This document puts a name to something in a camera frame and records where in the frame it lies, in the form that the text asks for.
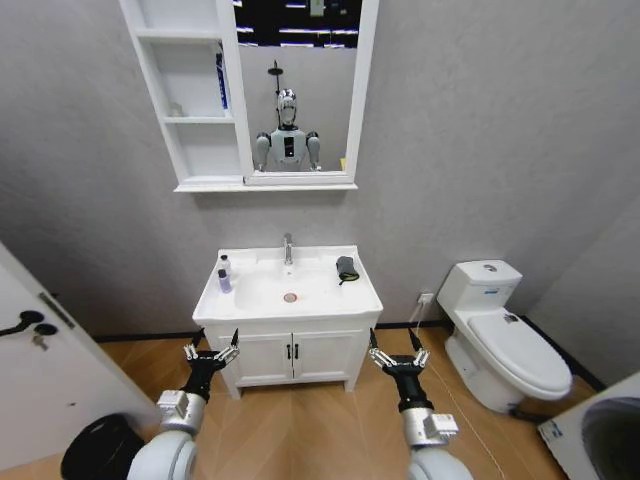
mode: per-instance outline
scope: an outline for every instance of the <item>door handle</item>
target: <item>door handle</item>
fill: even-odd
[[[16,325],[15,327],[0,330],[0,337],[11,335],[13,333],[24,332],[34,323],[40,323],[43,320],[44,315],[42,315],[40,312],[36,312],[35,310],[25,310],[24,312],[20,313],[20,322],[18,322],[18,325]]]

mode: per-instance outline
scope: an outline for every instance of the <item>toilet tank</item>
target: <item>toilet tank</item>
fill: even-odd
[[[496,310],[503,307],[522,275],[502,260],[480,260],[456,264],[438,293],[445,312]]]

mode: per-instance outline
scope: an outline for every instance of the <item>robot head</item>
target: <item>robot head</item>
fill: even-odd
[[[296,94],[290,88],[280,90],[278,94],[278,113],[280,114],[280,123],[284,126],[293,126],[296,120]]]

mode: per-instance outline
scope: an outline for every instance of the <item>toilet seat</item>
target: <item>toilet seat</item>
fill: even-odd
[[[566,392],[571,386],[571,372],[562,357],[517,317],[476,315],[468,325],[497,362],[521,381],[549,392]]]

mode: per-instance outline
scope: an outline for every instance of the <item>washing machine door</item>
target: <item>washing machine door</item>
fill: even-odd
[[[582,442],[601,480],[640,479],[640,399],[593,404],[582,419]]]

